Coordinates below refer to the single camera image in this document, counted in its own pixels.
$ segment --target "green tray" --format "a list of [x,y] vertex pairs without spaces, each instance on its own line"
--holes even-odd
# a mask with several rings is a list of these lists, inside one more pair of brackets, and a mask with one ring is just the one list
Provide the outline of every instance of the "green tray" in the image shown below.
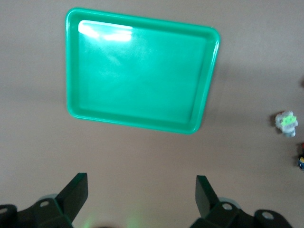
[[66,48],[73,117],[199,129],[219,48],[215,29],[75,8],[66,15]]

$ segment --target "green plastic tray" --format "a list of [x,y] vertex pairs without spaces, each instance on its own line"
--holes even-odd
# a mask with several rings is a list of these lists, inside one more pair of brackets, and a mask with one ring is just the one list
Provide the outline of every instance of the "green plastic tray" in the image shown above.
[[213,28],[71,9],[67,109],[86,120],[194,133],[218,47]]

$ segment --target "gray table surface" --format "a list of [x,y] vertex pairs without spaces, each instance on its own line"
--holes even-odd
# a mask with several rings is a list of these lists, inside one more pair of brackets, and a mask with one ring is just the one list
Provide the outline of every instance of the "gray table surface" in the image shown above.
[[[85,7],[215,27],[221,47],[193,135],[77,120],[66,110],[65,15]],[[0,204],[27,208],[87,172],[76,228],[187,228],[196,175],[244,211],[272,209],[303,227],[302,0],[2,0]],[[292,110],[285,138],[270,116]]]

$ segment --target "rectangular tray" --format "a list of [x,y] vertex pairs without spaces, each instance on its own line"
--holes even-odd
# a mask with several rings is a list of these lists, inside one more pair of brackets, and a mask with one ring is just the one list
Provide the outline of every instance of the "rectangular tray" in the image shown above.
[[194,133],[219,40],[210,27],[71,9],[67,109],[80,119]]

